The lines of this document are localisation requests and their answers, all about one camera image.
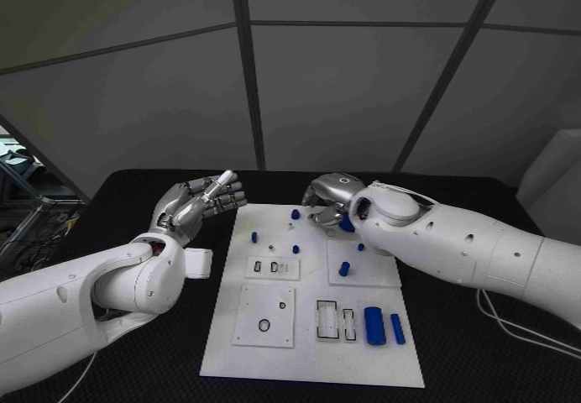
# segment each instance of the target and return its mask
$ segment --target white rectangular piece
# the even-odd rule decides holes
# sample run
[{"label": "white rectangular piece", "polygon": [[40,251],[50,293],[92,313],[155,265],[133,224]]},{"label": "white rectangular piece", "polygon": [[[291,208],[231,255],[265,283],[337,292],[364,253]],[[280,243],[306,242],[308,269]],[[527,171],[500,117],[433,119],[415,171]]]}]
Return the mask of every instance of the white rectangular piece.
[{"label": "white rectangular piece", "polygon": [[[291,220],[293,208],[299,212],[298,220]],[[423,388],[400,288],[345,287],[328,283],[327,240],[351,242],[357,253],[360,239],[357,233],[347,233],[338,227],[328,230],[305,219],[308,213],[321,208],[249,204],[237,210],[200,376]],[[252,243],[252,232],[257,233],[257,243]],[[292,253],[292,245],[299,247],[298,254]],[[299,280],[246,279],[252,256],[299,259]],[[293,287],[292,348],[231,344],[242,284],[266,289],[280,285]],[[335,301],[338,343],[321,343],[317,339],[317,301]],[[399,315],[403,345],[396,344],[387,322],[387,343],[381,346],[366,343],[363,310],[367,306],[377,306],[384,317],[390,313]],[[342,309],[354,313],[357,341],[350,343],[344,342]]]},{"label": "white rectangular piece", "polygon": [[[327,241],[328,283],[357,287],[402,286],[396,271],[396,258],[380,256],[368,248],[357,250],[358,240]],[[348,274],[341,277],[341,263],[348,262]]]},{"label": "white rectangular piece", "polygon": [[357,341],[357,332],[354,331],[354,312],[351,309],[342,309],[344,341]]},{"label": "white rectangular piece", "polygon": [[246,279],[298,280],[299,259],[250,256],[244,266]]},{"label": "white rectangular piece", "polygon": [[242,285],[231,344],[292,348],[293,288]]},{"label": "white rectangular piece", "polygon": [[317,338],[319,341],[338,341],[335,301],[317,301]]}]

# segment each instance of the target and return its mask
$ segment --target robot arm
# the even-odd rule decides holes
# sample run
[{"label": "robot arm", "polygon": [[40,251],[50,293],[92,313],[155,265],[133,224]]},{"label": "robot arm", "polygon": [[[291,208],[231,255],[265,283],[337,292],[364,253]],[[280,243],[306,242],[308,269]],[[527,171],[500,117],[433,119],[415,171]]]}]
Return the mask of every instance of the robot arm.
[{"label": "robot arm", "polygon": [[350,193],[340,209],[328,201],[327,209],[311,217],[315,222],[328,223],[331,212],[347,211],[377,254],[396,256],[451,283],[518,298],[581,328],[579,246],[531,235],[462,208],[420,206],[394,186],[374,182],[363,188],[358,182],[355,189],[344,181],[350,181],[344,174],[324,175],[306,189],[304,205],[317,194],[314,187],[322,187],[325,195]]},{"label": "robot arm", "polygon": [[[174,185],[148,232],[126,245],[0,283],[0,396],[46,379],[148,323],[184,278],[208,277],[211,251],[184,249],[201,219],[244,205],[236,175]],[[120,317],[103,322],[92,305]]]}]

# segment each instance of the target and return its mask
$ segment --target round hole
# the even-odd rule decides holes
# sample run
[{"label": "round hole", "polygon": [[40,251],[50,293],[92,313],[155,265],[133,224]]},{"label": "round hole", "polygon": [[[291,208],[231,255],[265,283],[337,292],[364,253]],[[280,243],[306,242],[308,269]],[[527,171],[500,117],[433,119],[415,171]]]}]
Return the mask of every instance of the round hole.
[{"label": "round hole", "polygon": [[265,332],[269,329],[269,321],[268,321],[268,319],[262,319],[257,322],[257,329],[260,330],[260,332]]}]

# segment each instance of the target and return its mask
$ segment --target black table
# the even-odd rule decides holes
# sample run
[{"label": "black table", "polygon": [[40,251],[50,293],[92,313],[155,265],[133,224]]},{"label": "black table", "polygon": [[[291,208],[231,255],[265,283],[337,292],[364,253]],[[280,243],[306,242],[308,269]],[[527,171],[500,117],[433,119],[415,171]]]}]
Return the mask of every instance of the black table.
[{"label": "black table", "polygon": [[[220,172],[126,170],[106,180],[56,254],[56,261],[128,243],[146,231],[154,204],[169,186]],[[252,203],[298,204],[319,174],[237,172]],[[410,188],[441,203],[468,208],[539,233],[497,180],[406,174],[354,174]],[[191,246],[211,249],[208,280],[187,280],[177,304],[96,355],[69,402],[190,401],[581,401],[581,362],[510,338],[474,303],[474,290],[399,263],[403,299],[425,389],[256,379],[200,378],[200,364],[226,259],[234,212],[206,221]],[[581,333],[560,319],[505,296],[491,295],[501,316],[567,343]],[[87,359],[0,400],[56,402]]]}]

